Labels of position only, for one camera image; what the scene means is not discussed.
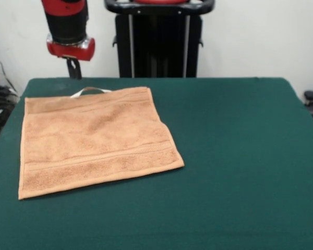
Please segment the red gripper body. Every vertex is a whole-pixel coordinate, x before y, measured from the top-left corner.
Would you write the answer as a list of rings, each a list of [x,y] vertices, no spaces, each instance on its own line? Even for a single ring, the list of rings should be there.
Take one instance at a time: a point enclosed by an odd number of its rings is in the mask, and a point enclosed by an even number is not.
[[[59,58],[75,58],[77,60],[90,61],[95,52],[95,40],[89,36],[81,43],[65,45],[54,42],[51,34],[48,34],[46,45],[49,53]]]

